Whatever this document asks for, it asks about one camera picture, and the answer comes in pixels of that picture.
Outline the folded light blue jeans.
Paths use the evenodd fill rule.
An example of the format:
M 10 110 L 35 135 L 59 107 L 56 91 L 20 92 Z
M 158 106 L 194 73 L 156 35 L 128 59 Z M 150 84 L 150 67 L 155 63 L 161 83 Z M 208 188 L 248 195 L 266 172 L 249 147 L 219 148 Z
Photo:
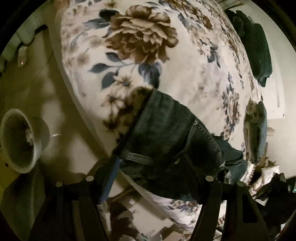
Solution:
M 267 138 L 267 113 L 262 101 L 249 100 L 243 132 L 247 161 L 257 165 L 264 154 Z

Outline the dark green folded blanket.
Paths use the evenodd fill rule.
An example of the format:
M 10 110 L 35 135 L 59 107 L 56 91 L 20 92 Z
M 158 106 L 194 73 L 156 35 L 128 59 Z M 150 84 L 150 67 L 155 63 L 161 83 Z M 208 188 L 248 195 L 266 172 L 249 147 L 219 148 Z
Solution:
M 273 73 L 271 55 L 262 25 L 253 23 L 242 11 L 225 10 L 236 33 L 244 45 L 252 74 L 261 87 Z

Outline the dark blue denim jeans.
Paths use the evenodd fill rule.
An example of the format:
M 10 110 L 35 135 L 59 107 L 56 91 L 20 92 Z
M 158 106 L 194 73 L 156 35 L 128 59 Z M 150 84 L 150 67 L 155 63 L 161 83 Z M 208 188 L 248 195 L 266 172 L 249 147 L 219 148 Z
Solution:
M 121 160 L 121 171 L 148 192 L 200 204 L 217 190 L 215 183 L 235 184 L 248 167 L 240 150 L 156 89 L 145 98 L 112 156 Z

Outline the floral bed cover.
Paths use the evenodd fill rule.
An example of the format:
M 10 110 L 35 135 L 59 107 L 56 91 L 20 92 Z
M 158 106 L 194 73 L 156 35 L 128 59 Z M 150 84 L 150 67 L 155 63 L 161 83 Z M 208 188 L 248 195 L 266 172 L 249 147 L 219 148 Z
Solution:
M 76 99 L 108 155 L 144 95 L 185 105 L 254 169 L 254 117 L 262 99 L 245 48 L 215 1 L 54 1 L 61 60 Z

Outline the chair with clothes pile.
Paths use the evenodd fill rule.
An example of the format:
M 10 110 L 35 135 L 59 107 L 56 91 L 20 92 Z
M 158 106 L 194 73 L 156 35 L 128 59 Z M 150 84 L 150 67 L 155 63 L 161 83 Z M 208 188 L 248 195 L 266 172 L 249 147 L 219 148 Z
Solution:
M 280 191 L 281 188 L 288 193 L 295 193 L 295 176 L 286 178 L 280 166 L 275 165 L 254 172 L 249 193 L 254 200 L 266 201 L 273 191 Z

